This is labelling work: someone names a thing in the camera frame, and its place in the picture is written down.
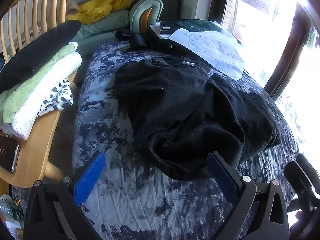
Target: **black and white patterned fabric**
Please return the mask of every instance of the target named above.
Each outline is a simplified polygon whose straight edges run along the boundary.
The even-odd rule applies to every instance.
[[[232,209],[214,179],[175,181],[137,154],[126,110],[114,89],[114,74],[127,61],[161,57],[155,51],[133,51],[127,41],[99,45],[92,55],[80,90],[73,144],[74,170],[96,152],[106,155],[106,168],[81,209],[102,239],[210,239]],[[184,57],[202,62],[198,57]],[[211,74],[219,73],[212,67]],[[279,124],[282,144],[237,167],[255,181],[277,179],[288,205],[294,190],[283,174],[299,153],[291,130],[270,96],[249,76],[235,88],[263,96]],[[250,212],[241,234],[252,221]]]
[[[50,111],[63,110],[73,104],[73,96],[68,78],[59,82],[43,101],[37,116],[44,115]]]

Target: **smartphone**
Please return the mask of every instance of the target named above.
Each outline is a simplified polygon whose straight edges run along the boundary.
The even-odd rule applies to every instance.
[[[0,166],[10,173],[14,173],[18,160],[19,150],[19,141],[0,136]]]

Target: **paper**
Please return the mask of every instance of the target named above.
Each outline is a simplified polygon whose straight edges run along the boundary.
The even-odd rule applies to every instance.
[[[0,200],[12,202],[12,198],[11,198],[9,195],[7,195],[7,194],[3,194],[3,195],[0,197]]]
[[[203,58],[228,77],[239,80],[244,69],[241,46],[223,33],[179,29],[169,37]]]

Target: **gray cushion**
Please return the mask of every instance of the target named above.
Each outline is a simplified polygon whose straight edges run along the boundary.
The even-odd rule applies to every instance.
[[[97,33],[110,32],[129,25],[129,10],[111,12],[103,19],[90,25],[82,25],[73,41],[80,41]]]

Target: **white sticker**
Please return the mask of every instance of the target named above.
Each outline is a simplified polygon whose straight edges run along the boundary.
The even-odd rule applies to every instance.
[[[183,64],[184,64],[184,65],[190,65],[190,66],[193,66],[193,67],[195,66],[195,64],[194,64],[194,63],[187,62],[187,61],[184,61],[184,62],[183,62]]]

